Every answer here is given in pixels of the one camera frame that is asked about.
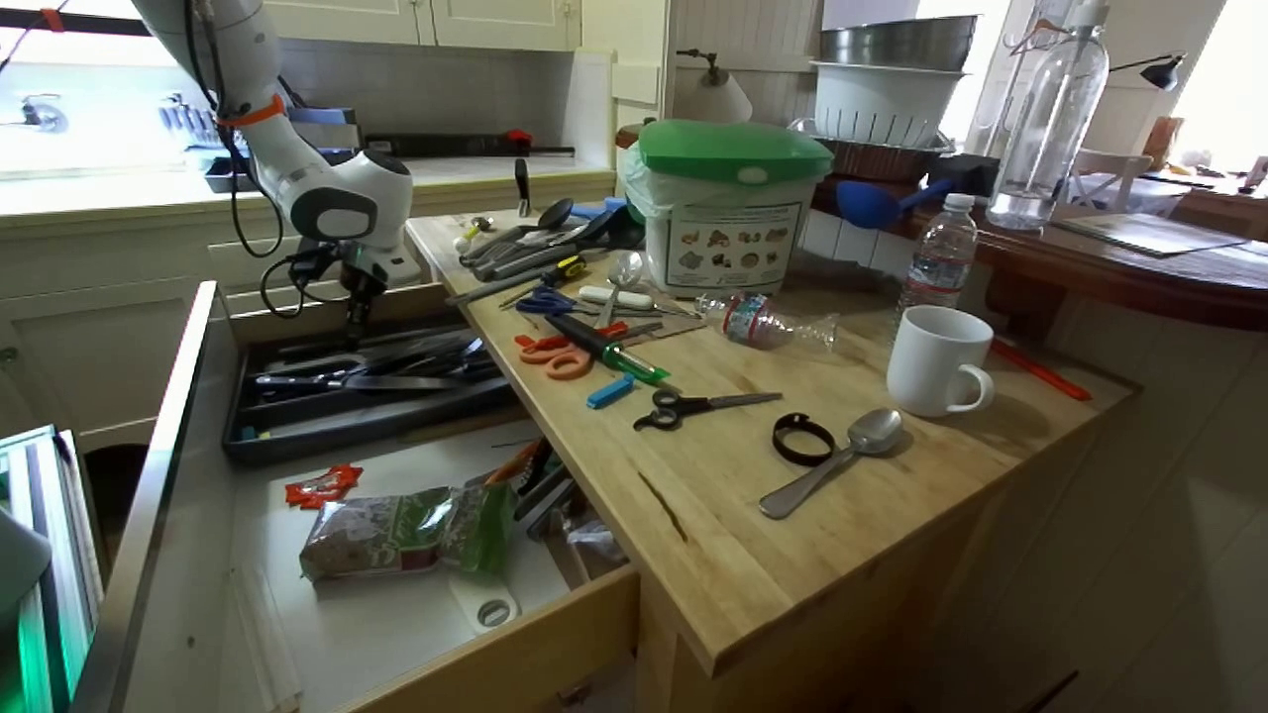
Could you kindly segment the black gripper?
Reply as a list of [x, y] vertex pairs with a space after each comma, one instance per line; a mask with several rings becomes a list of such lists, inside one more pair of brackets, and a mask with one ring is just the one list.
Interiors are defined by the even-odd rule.
[[388, 271], [348, 242], [306, 242], [293, 255], [293, 291], [307, 292], [307, 284], [324, 273], [336, 273], [343, 291], [343, 328], [360, 335], [375, 296], [388, 291]]

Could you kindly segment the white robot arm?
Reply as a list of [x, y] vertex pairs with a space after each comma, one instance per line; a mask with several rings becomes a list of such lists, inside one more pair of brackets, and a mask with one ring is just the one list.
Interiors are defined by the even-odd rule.
[[146, 30], [208, 95], [220, 144], [247, 137], [249, 177], [302, 239], [284, 259], [297, 292], [340, 271], [351, 334], [388, 284], [412, 215], [412, 169], [355, 152], [328, 164], [284, 111], [272, 23], [260, 0], [134, 0]]

